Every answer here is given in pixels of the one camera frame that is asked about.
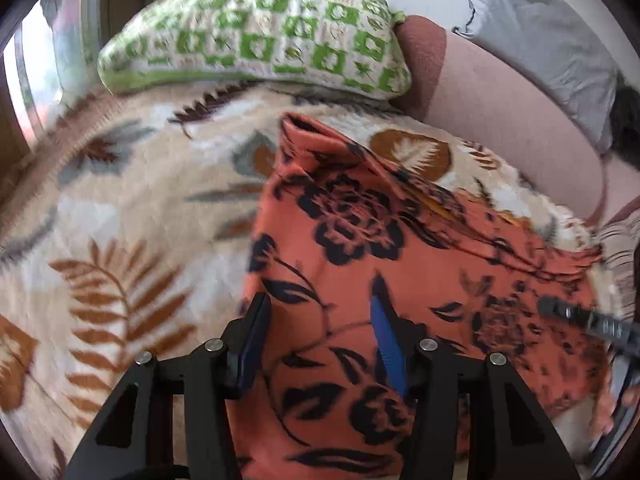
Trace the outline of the orange black floral garment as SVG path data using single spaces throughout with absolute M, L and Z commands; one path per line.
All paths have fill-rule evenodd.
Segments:
M 600 387 L 602 344 L 537 311 L 542 296 L 596 305 L 596 248 L 555 248 L 318 120 L 282 117 L 252 242 L 245 292 L 272 315 L 255 385 L 229 408 L 247 479 L 400 471 L 413 410 L 378 353 L 375 283 L 455 354 L 504 354 L 550 416 Z

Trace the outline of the grey pillow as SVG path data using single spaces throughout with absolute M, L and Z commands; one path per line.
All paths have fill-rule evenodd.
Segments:
M 564 0 L 469 0 L 454 32 L 500 58 L 542 90 L 601 153 L 612 146 L 620 69 Z

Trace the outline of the green white checkered pillow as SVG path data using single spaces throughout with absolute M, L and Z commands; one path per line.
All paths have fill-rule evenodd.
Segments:
M 293 81 L 388 101 L 411 75 L 386 0 L 158 0 L 101 50 L 107 90 L 200 79 Z

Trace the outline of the cream leaf-pattern blanket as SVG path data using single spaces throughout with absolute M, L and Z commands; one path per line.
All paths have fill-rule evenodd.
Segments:
M 252 235 L 288 113 L 389 152 L 555 248 L 600 252 L 502 158 L 381 104 L 289 84 L 102 96 L 63 119 L 1 208 L 1 422 L 37 478 L 62 477 L 138 353 L 187 354 L 247 308 Z M 572 453 L 593 397 L 549 415 Z

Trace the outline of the striped beige cushion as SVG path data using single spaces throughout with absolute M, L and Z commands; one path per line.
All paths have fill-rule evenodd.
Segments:
M 600 229 L 604 261 L 612 271 L 620 295 L 622 319 L 634 322 L 637 312 L 639 279 L 639 216 L 612 222 Z

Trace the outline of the pink quilted bolster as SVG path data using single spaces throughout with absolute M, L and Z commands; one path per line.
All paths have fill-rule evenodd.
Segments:
M 411 15 L 395 34 L 412 77 L 396 107 L 489 148 L 592 226 L 601 220 L 606 192 L 600 155 L 552 99 L 428 18 Z

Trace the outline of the stained glass window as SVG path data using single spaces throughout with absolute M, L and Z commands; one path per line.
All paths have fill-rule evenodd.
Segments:
M 29 148 L 77 101 L 99 85 L 101 0 L 17 0 L 2 73 Z

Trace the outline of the black furry item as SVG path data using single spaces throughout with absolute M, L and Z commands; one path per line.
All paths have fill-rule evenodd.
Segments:
M 640 168 L 640 94 L 622 75 L 617 77 L 610 113 L 612 150 L 627 164 Z

